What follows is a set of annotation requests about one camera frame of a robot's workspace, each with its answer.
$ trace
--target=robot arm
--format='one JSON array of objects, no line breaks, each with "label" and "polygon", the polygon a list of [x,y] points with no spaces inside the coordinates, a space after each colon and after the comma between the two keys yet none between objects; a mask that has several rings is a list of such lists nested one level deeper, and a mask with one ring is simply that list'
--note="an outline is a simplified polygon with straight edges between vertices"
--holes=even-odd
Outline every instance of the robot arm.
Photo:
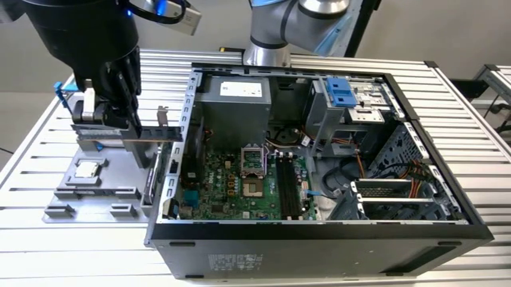
[{"label": "robot arm", "polygon": [[350,0],[253,0],[245,64],[290,66],[289,43],[330,56],[351,23],[349,6]]},{"label": "robot arm", "polygon": [[[181,13],[171,11],[170,4],[178,11],[181,7]],[[349,4],[350,0],[253,0],[245,64],[290,66],[289,43],[329,56],[350,23]],[[130,129],[140,137],[139,35],[132,14],[162,25],[191,19],[197,25],[201,13],[186,0],[147,0],[144,9],[130,0],[0,0],[0,23],[12,22],[23,13],[50,53],[72,68],[78,88],[86,92],[72,111],[74,123]]]},{"label": "robot arm", "polygon": [[185,0],[178,2],[181,14],[167,17],[128,0],[0,0],[0,21],[11,22],[27,13],[50,53],[72,68],[84,92],[72,110],[75,125],[130,130],[140,137],[139,34],[132,14],[175,24],[187,5]]}]

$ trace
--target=cable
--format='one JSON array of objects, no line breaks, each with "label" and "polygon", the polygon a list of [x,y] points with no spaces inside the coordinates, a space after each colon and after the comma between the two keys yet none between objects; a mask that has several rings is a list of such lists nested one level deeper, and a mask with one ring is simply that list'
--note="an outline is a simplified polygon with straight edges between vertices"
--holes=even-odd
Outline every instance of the cable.
[{"label": "cable", "polygon": [[395,172],[387,172],[385,175],[381,175],[378,178],[387,178],[391,175],[394,176],[394,178],[399,178],[399,174]]},{"label": "cable", "polygon": [[327,194],[325,194],[323,192],[321,191],[311,191],[311,190],[307,190],[306,193],[311,196],[323,196],[323,197],[327,197],[329,199],[338,199],[337,197],[330,197]]},{"label": "cable", "polygon": [[355,144],[355,155],[357,155],[357,157],[358,157],[361,178],[365,178],[365,177],[366,177],[366,173],[365,173],[365,167],[363,167],[363,165],[362,165],[362,161],[361,161],[359,145],[358,145],[358,144]]},{"label": "cable", "polygon": [[339,171],[341,171],[342,175],[345,176],[345,178],[346,178],[349,181],[354,181],[354,180],[359,179],[358,176],[351,175],[351,174],[347,173],[347,171],[345,170],[346,165],[350,164],[350,163],[353,163],[355,160],[357,160],[355,157],[345,157],[345,158],[342,158],[342,160],[339,161]]},{"label": "cable", "polygon": [[4,149],[4,148],[0,148],[0,151],[7,152],[8,154],[15,154],[12,151],[10,151],[8,149]]},{"label": "cable", "polygon": [[507,121],[505,121],[501,127],[495,129],[497,133],[507,132],[509,130],[511,130],[511,125],[507,126],[506,124],[507,124]]},{"label": "cable", "polygon": [[171,25],[171,24],[178,24],[179,22],[182,22],[182,20],[185,18],[186,0],[179,0],[179,1],[181,1],[181,5],[182,5],[182,13],[177,17],[167,17],[167,16],[156,15],[155,13],[142,9],[139,6],[136,6],[134,3],[131,3],[130,0],[127,0],[127,7],[128,7],[128,10],[132,11],[135,15],[144,18],[146,20],[150,20],[150,21],[156,22],[156,23]]},{"label": "cable", "polygon": [[326,172],[326,174],[322,176],[322,184],[325,186],[325,188],[329,190],[329,191],[335,191],[335,188],[333,188],[329,183],[327,183],[327,178],[334,174],[337,173],[339,170],[339,167],[337,166],[335,168],[333,168],[331,170],[329,170]]},{"label": "cable", "polygon": [[413,178],[413,186],[411,186],[411,188],[410,188],[410,194],[409,194],[409,198],[410,198],[410,199],[411,199],[413,196],[414,196],[414,188],[415,188],[415,180],[414,180],[414,178]]},{"label": "cable", "polygon": [[270,143],[277,148],[298,148],[299,145],[282,145],[281,143],[275,143],[274,140],[266,139],[266,142]]},{"label": "cable", "polygon": [[486,113],[485,113],[483,118],[486,118],[486,116],[489,115],[489,112],[490,112],[490,110],[491,110],[491,108],[493,108],[493,105],[495,104],[495,101],[497,101],[498,97],[499,97],[499,95],[497,95],[497,97],[495,97],[495,99],[494,99],[494,102],[491,103],[489,109],[486,110]]}]

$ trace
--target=expansion slot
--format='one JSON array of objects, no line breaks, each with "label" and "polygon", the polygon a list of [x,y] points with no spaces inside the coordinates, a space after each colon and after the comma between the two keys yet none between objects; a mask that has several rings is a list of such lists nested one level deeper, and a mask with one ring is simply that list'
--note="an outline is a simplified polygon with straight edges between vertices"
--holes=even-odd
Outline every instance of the expansion slot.
[{"label": "expansion slot", "polygon": [[291,156],[275,159],[278,173],[278,187],[281,198],[282,219],[298,219],[301,215],[299,194],[295,182],[295,167]]}]

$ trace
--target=white label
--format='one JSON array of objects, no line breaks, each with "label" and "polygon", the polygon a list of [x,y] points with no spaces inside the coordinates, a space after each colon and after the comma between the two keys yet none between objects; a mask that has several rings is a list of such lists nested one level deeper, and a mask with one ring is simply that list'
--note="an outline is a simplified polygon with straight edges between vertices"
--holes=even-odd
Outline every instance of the white label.
[{"label": "white label", "polygon": [[209,254],[213,271],[257,271],[263,265],[263,254]]},{"label": "white label", "polygon": [[303,140],[302,140],[302,145],[303,146],[310,146],[310,142],[311,142],[311,138],[309,136],[305,136]]},{"label": "white label", "polygon": [[262,83],[223,82],[221,96],[263,97]]}]

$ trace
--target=black cable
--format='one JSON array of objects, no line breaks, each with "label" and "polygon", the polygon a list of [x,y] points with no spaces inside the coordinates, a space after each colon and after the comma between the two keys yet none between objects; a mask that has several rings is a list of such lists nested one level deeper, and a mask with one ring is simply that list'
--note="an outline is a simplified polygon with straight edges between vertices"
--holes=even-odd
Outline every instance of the black cable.
[{"label": "black cable", "polygon": [[0,151],[7,152],[8,154],[15,154],[12,151],[10,151],[8,149],[4,149],[4,148],[0,148]]},{"label": "black cable", "polygon": [[497,133],[502,133],[502,132],[506,132],[506,131],[509,131],[509,130],[511,130],[511,125],[509,125],[509,126],[501,126],[499,128],[497,128]]},{"label": "black cable", "polygon": [[497,102],[497,99],[498,99],[498,95],[497,95],[497,97],[495,97],[495,99],[494,99],[494,102],[491,103],[491,105],[490,105],[489,109],[486,110],[486,113],[485,113],[485,116],[483,116],[483,118],[486,118],[486,116],[489,115],[490,109],[493,108],[493,105],[495,104],[495,102]]},{"label": "black cable", "polygon": [[390,166],[387,166],[385,169],[381,169],[373,176],[371,178],[377,178],[382,172],[393,167],[397,167],[397,166],[406,166],[406,167],[422,167],[422,166],[417,166],[414,165],[413,163],[394,163],[391,164]]},{"label": "black cable", "polygon": [[327,178],[329,178],[331,175],[334,175],[334,174],[338,172],[338,170],[339,170],[339,167],[337,166],[335,168],[333,168],[331,170],[329,170],[329,171],[326,172],[326,174],[323,175],[323,177],[322,177],[322,184],[323,184],[325,188],[326,188],[329,191],[335,191],[335,188],[333,188],[333,187],[329,185],[329,183],[327,183]]},{"label": "black cable", "polygon": [[346,177],[346,179],[347,179],[349,181],[354,181],[354,180],[359,179],[359,177],[358,177],[357,175],[350,174],[350,173],[345,170],[345,167],[346,167],[350,163],[355,162],[357,160],[358,160],[358,159],[357,159],[355,157],[345,157],[345,158],[342,158],[342,160],[339,161],[339,171],[341,171],[342,175]]},{"label": "black cable", "polygon": [[179,14],[177,17],[167,17],[167,16],[156,15],[155,13],[142,9],[139,6],[136,6],[134,3],[131,3],[130,0],[127,1],[127,7],[128,7],[130,11],[132,11],[132,13],[135,15],[138,15],[139,17],[142,17],[142,18],[144,18],[152,22],[171,25],[171,24],[178,24],[179,22],[182,22],[182,20],[185,18],[186,0],[179,0],[179,1],[181,1],[181,5],[182,5],[182,14]]},{"label": "black cable", "polygon": [[394,176],[394,178],[399,178],[399,174],[395,172],[387,172],[385,175],[381,175],[378,178],[387,178],[390,176]]}]

